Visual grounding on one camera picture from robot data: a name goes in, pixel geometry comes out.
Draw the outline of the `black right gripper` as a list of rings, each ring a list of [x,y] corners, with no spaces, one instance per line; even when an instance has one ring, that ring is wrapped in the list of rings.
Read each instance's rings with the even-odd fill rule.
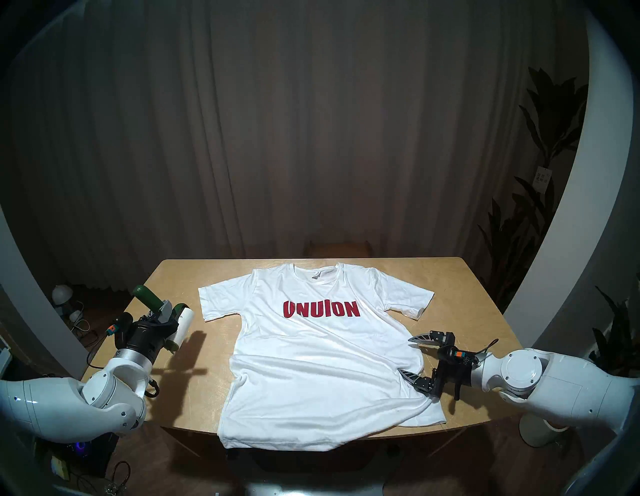
[[[426,396],[440,398],[447,383],[454,385],[454,400],[460,400],[462,386],[471,386],[471,372],[474,366],[474,353],[456,346],[455,334],[431,330],[428,333],[413,336],[409,343],[437,347],[438,365],[431,377],[398,369],[401,377],[417,392]]]

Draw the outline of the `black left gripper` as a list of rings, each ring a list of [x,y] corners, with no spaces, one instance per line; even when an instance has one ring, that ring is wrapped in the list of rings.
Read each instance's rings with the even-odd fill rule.
[[[136,321],[115,333],[115,348],[117,350],[132,350],[143,355],[149,362],[154,363],[159,351],[164,347],[165,340],[178,329],[177,321],[172,319],[173,306],[168,299],[162,302],[157,311],[157,323],[152,321]]]

